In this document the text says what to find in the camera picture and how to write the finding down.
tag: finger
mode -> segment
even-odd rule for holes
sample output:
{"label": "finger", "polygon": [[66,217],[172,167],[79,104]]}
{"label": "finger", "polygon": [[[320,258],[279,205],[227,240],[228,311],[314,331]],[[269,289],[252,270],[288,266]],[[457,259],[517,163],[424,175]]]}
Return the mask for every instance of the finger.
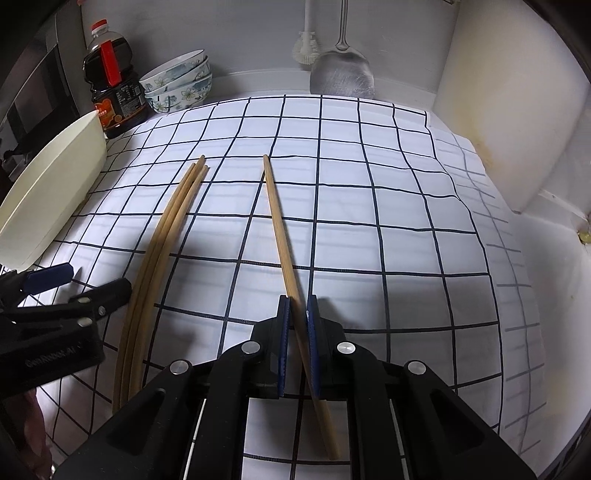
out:
{"label": "finger", "polygon": [[47,480],[51,475],[51,451],[47,445],[43,449],[43,453],[41,454],[41,458],[37,467],[33,470],[35,475],[43,480]]}
{"label": "finger", "polygon": [[41,456],[43,448],[46,445],[45,422],[43,412],[37,401],[34,391],[29,391],[25,395],[29,402],[29,411],[25,418],[24,434],[27,443],[35,455]]}

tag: white wall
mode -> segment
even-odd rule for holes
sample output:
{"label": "white wall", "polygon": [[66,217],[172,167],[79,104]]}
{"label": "white wall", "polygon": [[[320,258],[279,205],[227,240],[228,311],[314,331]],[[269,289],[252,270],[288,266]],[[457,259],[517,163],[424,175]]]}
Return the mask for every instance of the white wall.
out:
{"label": "white wall", "polygon": [[591,93],[567,147],[526,212],[571,231],[586,226],[591,212]]}
{"label": "white wall", "polygon": [[463,0],[434,112],[523,211],[569,141],[589,82],[523,0]]}
{"label": "white wall", "polygon": [[[330,48],[338,38],[340,1],[313,3],[317,36]],[[434,93],[457,6],[443,0],[351,0],[348,42],[368,58],[375,77]],[[87,38],[101,18],[127,38],[139,74],[197,48],[207,50],[218,77],[300,68],[291,50],[303,29],[304,0],[86,0],[82,15]]]}

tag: blue gripper pad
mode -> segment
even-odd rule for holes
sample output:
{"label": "blue gripper pad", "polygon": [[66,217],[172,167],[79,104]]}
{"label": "blue gripper pad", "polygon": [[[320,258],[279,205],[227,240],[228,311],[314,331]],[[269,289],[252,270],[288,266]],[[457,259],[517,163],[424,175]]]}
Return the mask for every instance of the blue gripper pad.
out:
{"label": "blue gripper pad", "polygon": [[320,357],[316,341],[316,328],[314,327],[313,298],[312,295],[308,297],[306,320],[308,326],[308,347],[310,349],[310,384],[313,390],[312,394],[315,397],[318,397],[318,395],[320,395]]}
{"label": "blue gripper pad", "polygon": [[278,356],[278,379],[277,379],[277,393],[280,397],[285,393],[285,369],[287,367],[287,341],[290,331],[290,299],[287,297],[285,302],[285,309],[283,310],[283,323],[281,325],[281,340],[279,344]]}
{"label": "blue gripper pad", "polygon": [[27,274],[22,284],[22,291],[29,295],[37,295],[70,283],[72,278],[74,278],[74,268],[69,263],[40,268]]}

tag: white bowl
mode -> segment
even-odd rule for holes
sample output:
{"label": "white bowl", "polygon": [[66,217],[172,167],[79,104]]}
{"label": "white bowl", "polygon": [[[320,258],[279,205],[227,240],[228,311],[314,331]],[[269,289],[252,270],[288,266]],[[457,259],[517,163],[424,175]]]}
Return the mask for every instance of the white bowl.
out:
{"label": "white bowl", "polygon": [[84,200],[106,159],[98,112],[87,113],[51,140],[0,205],[0,264],[26,270]]}
{"label": "white bowl", "polygon": [[146,101],[153,110],[160,113],[178,112],[203,102],[212,89],[212,74],[194,83],[183,85],[162,95],[148,96]]}
{"label": "white bowl", "polygon": [[203,50],[195,50],[150,70],[146,75],[140,78],[139,82],[146,92],[163,87],[167,83],[182,77],[189,70],[193,70],[205,59]]}
{"label": "white bowl", "polygon": [[207,56],[205,60],[203,60],[199,65],[197,65],[193,70],[189,70],[187,73],[182,75],[181,77],[173,80],[170,83],[167,83],[163,87],[156,88],[155,90],[148,91],[146,89],[146,97],[155,97],[158,95],[162,95],[165,92],[170,92],[172,90],[176,90],[179,87],[184,85],[188,85],[190,83],[194,83],[199,79],[205,78],[207,75],[211,73],[211,69],[209,67],[209,59]]}

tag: metal spatula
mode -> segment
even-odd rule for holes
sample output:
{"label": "metal spatula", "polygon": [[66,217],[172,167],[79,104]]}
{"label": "metal spatula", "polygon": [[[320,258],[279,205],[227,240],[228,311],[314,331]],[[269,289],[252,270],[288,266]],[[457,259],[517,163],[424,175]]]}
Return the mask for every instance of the metal spatula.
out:
{"label": "metal spatula", "polygon": [[310,73],[310,93],[339,95],[355,98],[374,97],[374,74],[369,62],[354,48],[347,45],[348,0],[342,0],[340,10],[340,37],[334,49],[316,59]]}

